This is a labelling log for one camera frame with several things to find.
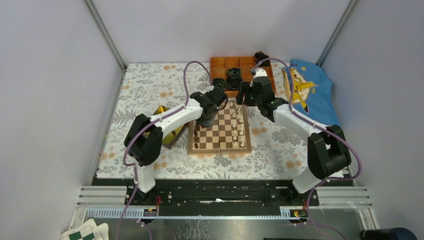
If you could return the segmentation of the gold tin box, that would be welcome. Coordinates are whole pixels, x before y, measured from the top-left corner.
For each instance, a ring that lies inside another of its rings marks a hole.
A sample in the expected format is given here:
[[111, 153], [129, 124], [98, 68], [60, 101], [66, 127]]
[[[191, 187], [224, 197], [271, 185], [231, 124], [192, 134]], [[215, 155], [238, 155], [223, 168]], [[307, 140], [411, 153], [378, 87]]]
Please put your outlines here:
[[[175, 112], [178, 108], [180, 108], [181, 106], [183, 106], [184, 103], [173, 107], [173, 108], [169, 108], [166, 107], [164, 105], [160, 105], [156, 111], [152, 114], [153, 116], [155, 115], [163, 115], [164, 112], [170, 111], [170, 112]], [[182, 124], [178, 127], [176, 127], [175, 129], [173, 129], [172, 131], [170, 131], [167, 135], [165, 135], [162, 139], [162, 145], [171, 150], [177, 143], [177, 141], [180, 139], [180, 137], [183, 135], [183, 133], [186, 131], [186, 129], [188, 128], [189, 124], [185, 123]]]

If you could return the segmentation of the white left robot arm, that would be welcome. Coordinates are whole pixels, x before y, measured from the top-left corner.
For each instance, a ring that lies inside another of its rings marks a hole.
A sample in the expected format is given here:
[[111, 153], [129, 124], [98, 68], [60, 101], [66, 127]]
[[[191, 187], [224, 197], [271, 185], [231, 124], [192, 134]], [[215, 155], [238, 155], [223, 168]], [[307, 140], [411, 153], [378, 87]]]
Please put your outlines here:
[[161, 153], [164, 137], [191, 121], [205, 128], [212, 126], [219, 107], [227, 101], [225, 91], [212, 86], [205, 93], [192, 93], [184, 103], [163, 113], [140, 114], [134, 119], [124, 139], [122, 161], [125, 166], [134, 167], [135, 197], [142, 205], [155, 200], [153, 163]]

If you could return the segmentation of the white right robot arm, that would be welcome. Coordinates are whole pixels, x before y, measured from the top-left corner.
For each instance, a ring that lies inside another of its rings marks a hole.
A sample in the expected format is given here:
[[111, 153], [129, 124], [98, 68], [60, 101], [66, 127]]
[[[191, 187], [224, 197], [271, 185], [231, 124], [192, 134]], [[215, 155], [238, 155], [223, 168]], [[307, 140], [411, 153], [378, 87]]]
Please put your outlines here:
[[307, 147], [307, 167], [295, 177], [287, 191], [287, 201], [301, 205], [309, 190], [324, 179], [349, 166], [350, 151], [344, 144], [343, 130], [338, 125], [326, 126], [313, 122], [305, 115], [290, 109], [289, 102], [276, 97], [271, 80], [262, 68], [251, 71], [251, 82], [243, 82], [236, 95], [238, 105], [256, 107], [271, 122], [287, 128]]

